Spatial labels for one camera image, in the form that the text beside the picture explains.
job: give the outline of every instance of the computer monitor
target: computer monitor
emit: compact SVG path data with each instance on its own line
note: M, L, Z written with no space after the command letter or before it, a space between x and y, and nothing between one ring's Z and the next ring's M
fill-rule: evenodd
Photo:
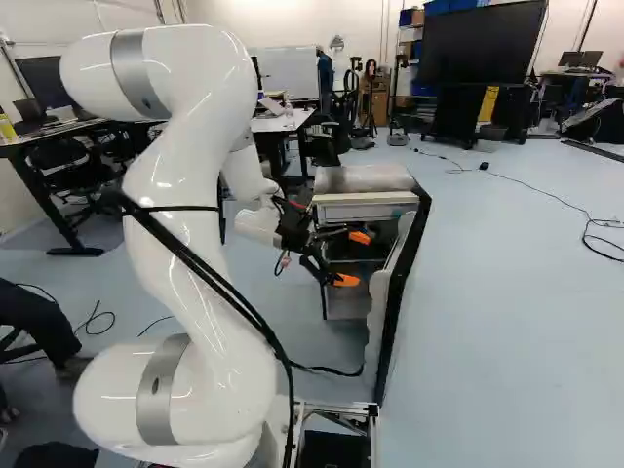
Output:
M21 74L44 110L74 104L60 80L59 63L59 56L16 59Z
M544 11L532 0L427 17L418 82L524 83Z
M583 53L581 65L594 68L595 66L598 66L598 62L601 61L602 57L603 51L585 51Z
M583 60L582 52L568 51L562 54L562 57L559 59L559 66L580 66L581 61Z

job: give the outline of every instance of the gray floor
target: gray floor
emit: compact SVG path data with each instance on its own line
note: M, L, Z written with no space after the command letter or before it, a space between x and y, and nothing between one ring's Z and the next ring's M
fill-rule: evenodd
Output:
M382 409L384 467L616 468L624 459L624 270L585 249L582 214L518 183L478 171L453 175L444 155L466 169L521 179L596 217L624 218L624 166L560 144L480 143L476 151L421 142L350 152L346 164L406 164L433 208L403 299L396 362ZM418 147L429 156L414 153ZM229 205L228 211L236 210ZM624 243L617 232L600 232ZM271 275L276 252L236 237L231 273L295 359L353 369L363 330L320 320L316 285L293 269ZM73 323L102 299L118 323L85 338L86 352L132 339L168 314L142 291L123 246L98 259L49 258L0 250L0 275L56 295ZM176 330L175 322L154 334ZM47 440L88 441L71 419L70 390L45 363L4 367L24 415L11 427L16 450ZM329 401L366 400L361 381L297 374L297 393ZM125 467L103 453L98 467Z

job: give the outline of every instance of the black monitor stand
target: black monitor stand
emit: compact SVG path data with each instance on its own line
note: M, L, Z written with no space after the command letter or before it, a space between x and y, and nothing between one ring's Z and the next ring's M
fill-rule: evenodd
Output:
M486 85L443 85L434 121L420 139L430 136L472 149L477 142L475 130L485 94Z

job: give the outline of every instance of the bottle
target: bottle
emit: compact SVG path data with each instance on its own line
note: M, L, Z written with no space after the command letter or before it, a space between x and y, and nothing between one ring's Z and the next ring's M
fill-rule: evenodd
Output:
M16 134L16 130L13 128L13 124L2 106L0 106L0 135L2 135L2 139L9 143L18 139L18 134Z
M286 104L284 104L284 115L286 115L286 125L289 129L294 128L294 109L289 97L286 96Z

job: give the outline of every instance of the black desk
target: black desk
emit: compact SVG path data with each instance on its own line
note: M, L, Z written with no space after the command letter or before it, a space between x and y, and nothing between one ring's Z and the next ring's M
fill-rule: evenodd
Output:
M103 254L103 249L86 247L78 238L76 231L71 228L67 220L60 213L57 205L52 201L50 193L37 174L26 163L28 150L35 147L42 141L52 139L64 139L76 137L78 135L87 136L90 132L101 129L113 130L129 130L135 128L136 125L152 126L158 122L144 122L138 124L116 122L108 119L92 119L87 121L69 121L64 124L57 124L50 128L44 128L41 131L24 135L18 140L11 143L0 143L0 158L8 159L11 165L18 173L19 178L26 185L28 191L35 198L39 206L43 209L46 216L57 228L58 232L65 238L70 247L56 248L48 251L52 255L80 255L80 256L99 256Z

